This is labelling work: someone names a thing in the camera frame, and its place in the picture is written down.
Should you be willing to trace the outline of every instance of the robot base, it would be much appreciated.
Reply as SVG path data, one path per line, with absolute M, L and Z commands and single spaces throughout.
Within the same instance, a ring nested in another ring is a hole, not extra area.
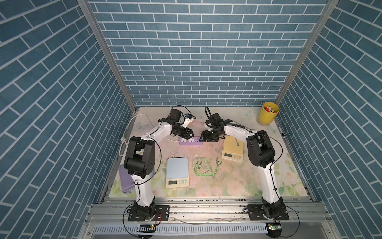
M 168 221 L 169 210 L 169 205 L 155 205 L 155 200 L 152 201 L 150 206 L 140 206 L 134 203 L 130 208 L 128 221 L 155 221 L 154 212 L 156 211 L 160 213 L 161 221 Z
M 249 219 L 251 221 L 263 221 L 263 220 L 274 220 L 273 218 L 267 218 L 264 216 L 263 204 L 248 204 L 247 209 L 249 211 Z M 288 212 L 285 205 L 281 206 L 278 212 L 278 218 L 282 220 L 289 220 Z

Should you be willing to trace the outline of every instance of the kitchen scale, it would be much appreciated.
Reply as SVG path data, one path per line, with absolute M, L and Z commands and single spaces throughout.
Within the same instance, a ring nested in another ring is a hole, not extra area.
M 232 136 L 225 136 L 222 158 L 236 162 L 243 161 L 244 143 Z
M 166 168 L 166 188 L 188 187 L 190 185 L 188 177 L 188 159 L 169 158 Z

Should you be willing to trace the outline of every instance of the power outlet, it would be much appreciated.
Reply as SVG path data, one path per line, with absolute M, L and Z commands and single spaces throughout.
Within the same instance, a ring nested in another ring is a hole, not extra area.
M 180 145 L 202 145 L 203 142 L 199 141 L 200 137 L 192 137 L 188 140 L 184 138 L 179 138 L 179 144 Z

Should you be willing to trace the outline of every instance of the purple phone case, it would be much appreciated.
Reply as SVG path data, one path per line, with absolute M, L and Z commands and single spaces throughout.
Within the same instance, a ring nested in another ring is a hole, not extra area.
M 121 188 L 124 193 L 131 191 L 134 189 L 134 181 L 131 175 L 127 172 L 127 169 L 120 165 L 118 167 L 118 171 L 120 172 L 121 178 Z

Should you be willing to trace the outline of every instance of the yellow cup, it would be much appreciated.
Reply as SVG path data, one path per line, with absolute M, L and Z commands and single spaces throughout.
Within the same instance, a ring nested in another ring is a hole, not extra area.
M 270 113 L 264 109 L 264 107 L 269 107 L 269 106 L 272 107 L 273 111 L 277 111 L 277 113 Z M 267 126 L 270 123 L 272 123 L 273 119 L 276 117 L 279 111 L 280 111 L 280 108 L 278 107 L 278 105 L 272 102 L 265 102 L 260 109 L 259 116 L 257 117 L 257 122 L 261 125 Z

